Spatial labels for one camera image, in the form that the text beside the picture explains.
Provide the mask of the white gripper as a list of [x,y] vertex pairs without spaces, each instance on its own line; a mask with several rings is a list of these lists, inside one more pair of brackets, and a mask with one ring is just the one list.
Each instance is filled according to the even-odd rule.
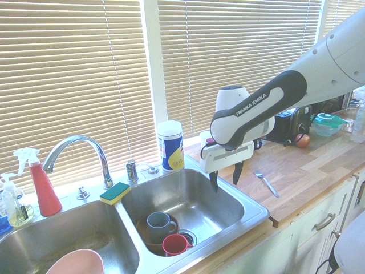
[[254,152],[254,142],[249,141],[238,146],[235,150],[226,150],[215,142],[207,143],[201,151],[200,168],[209,174],[209,180],[213,191],[218,191],[218,171],[234,165],[233,179],[234,185],[237,185],[244,166],[244,160],[251,158]]

